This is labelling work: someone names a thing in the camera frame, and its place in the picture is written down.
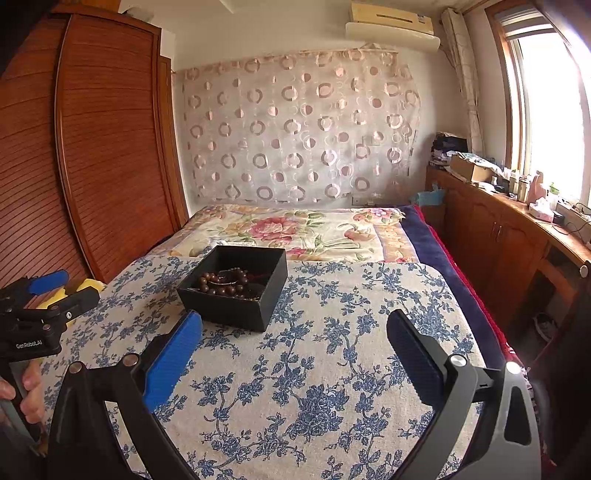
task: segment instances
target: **wooden cabinet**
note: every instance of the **wooden cabinet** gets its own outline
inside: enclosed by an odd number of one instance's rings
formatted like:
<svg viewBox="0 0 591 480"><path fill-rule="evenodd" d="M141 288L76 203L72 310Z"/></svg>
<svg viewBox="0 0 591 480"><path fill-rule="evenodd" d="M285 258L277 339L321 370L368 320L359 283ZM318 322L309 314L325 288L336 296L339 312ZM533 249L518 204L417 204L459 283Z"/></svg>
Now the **wooden cabinet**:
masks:
<svg viewBox="0 0 591 480"><path fill-rule="evenodd" d="M111 281L186 221L160 29L57 5L0 77L0 287Z"/></svg>
<svg viewBox="0 0 591 480"><path fill-rule="evenodd" d="M429 168L426 185L446 189L443 241L497 324L506 330L547 239L523 213L450 174Z"/></svg>
<svg viewBox="0 0 591 480"><path fill-rule="evenodd" d="M461 268L475 290L484 292L499 253L497 239L502 230L501 210L488 199L475 199L471 207L470 223L462 244L466 260Z"/></svg>
<svg viewBox="0 0 591 480"><path fill-rule="evenodd" d="M503 211L495 241L498 253L482 300L504 328L525 296L546 241L533 222L511 209Z"/></svg>
<svg viewBox="0 0 591 480"><path fill-rule="evenodd" d="M448 188L444 237L448 250L458 265L465 265L464 236L470 225L470 203L463 189Z"/></svg>

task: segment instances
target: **wooden bead bracelet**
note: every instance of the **wooden bead bracelet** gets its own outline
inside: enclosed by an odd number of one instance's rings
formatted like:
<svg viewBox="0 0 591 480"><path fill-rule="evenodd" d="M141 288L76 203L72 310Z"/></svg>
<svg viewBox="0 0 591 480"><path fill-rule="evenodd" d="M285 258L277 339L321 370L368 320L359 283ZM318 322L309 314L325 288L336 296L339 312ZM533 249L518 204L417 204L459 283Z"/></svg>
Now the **wooden bead bracelet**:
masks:
<svg viewBox="0 0 591 480"><path fill-rule="evenodd" d="M204 273L197 279L197 288L189 290L207 293L208 295L219 295L235 297L241 300L259 300L260 296L254 294L248 287L248 272L241 268L220 270L217 273Z"/></svg>

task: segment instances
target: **open box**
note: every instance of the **open box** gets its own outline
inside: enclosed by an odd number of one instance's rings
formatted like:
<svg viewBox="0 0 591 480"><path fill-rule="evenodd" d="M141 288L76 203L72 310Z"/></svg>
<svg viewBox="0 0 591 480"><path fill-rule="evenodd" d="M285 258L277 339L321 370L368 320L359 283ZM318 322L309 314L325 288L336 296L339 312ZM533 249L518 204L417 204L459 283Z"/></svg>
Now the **open box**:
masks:
<svg viewBox="0 0 591 480"><path fill-rule="evenodd" d="M194 290L199 277L239 267L249 276L261 278L265 287L259 300L209 295ZM199 262L178 286L178 295L187 311L195 310L203 320L264 332L287 279L287 259L282 248L234 247L218 245Z"/></svg>

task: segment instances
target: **window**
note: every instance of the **window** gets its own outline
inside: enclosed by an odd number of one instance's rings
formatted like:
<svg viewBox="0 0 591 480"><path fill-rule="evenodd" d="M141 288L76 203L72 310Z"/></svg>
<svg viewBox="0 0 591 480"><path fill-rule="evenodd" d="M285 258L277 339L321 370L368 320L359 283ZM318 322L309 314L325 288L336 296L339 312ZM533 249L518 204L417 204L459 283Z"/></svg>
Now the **window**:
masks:
<svg viewBox="0 0 591 480"><path fill-rule="evenodd" d="M508 97L505 165L524 174L540 170L561 196L588 204L591 125L579 65L530 4L505 0L486 13Z"/></svg>

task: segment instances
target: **power strip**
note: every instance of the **power strip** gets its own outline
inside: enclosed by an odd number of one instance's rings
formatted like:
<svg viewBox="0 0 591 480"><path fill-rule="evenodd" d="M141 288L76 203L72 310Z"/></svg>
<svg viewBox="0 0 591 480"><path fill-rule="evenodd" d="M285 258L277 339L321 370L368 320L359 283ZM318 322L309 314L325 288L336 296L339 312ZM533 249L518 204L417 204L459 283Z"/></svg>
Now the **power strip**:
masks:
<svg viewBox="0 0 591 480"><path fill-rule="evenodd" d="M572 233L576 238L581 240L584 244L589 244L591 241L591 223L588 223L591 218L585 218L580 212L572 208L568 203L559 202L556 205L556 211L564 215L564 228Z"/></svg>

